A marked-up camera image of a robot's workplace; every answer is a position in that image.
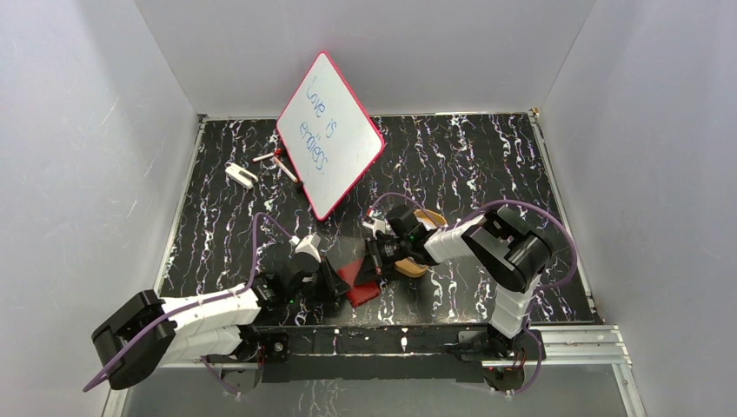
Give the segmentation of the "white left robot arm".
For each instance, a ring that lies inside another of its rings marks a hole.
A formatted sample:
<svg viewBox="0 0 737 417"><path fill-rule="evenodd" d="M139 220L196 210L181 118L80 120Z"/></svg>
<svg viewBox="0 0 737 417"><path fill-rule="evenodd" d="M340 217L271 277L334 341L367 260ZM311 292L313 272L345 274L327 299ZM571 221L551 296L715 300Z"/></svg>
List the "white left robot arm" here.
<svg viewBox="0 0 737 417"><path fill-rule="evenodd" d="M298 298L336 302L349 290L328 259L299 253L276 271L215 293L172 298L141 291L93 332L103 367L84 390L103 382L114 390L133 387L179 361L262 358L279 340L261 335L259 320Z"/></svg>

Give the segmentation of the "red leather card holder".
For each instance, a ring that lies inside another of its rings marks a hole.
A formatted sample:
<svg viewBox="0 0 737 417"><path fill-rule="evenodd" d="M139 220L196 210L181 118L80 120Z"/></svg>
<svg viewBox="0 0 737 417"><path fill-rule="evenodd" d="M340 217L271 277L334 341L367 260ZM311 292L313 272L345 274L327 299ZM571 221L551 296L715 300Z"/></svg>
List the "red leather card holder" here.
<svg viewBox="0 0 737 417"><path fill-rule="evenodd" d="M343 282L349 285L349 291L345 294L352 308L374 300L381 293L379 285L375 282L358 284L357 278L361 273L363 259L356 259L336 271Z"/></svg>

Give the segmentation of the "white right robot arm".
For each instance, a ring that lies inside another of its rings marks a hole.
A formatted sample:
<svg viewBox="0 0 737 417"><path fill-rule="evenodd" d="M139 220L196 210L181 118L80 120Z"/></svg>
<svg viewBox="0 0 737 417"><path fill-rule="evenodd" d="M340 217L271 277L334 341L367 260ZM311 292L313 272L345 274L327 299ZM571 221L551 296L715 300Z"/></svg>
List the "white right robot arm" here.
<svg viewBox="0 0 737 417"><path fill-rule="evenodd" d="M506 207L489 208L453 227L421 221L419 214L401 205L385 220L370 223L373 234L365 241L366 254L354 283L378 281L397 272L398 262L406 259L434 267L474 258L496 284L495 307L484 335L459 339L445 350L513 359L524 347L528 308L552 257L551 244Z"/></svg>

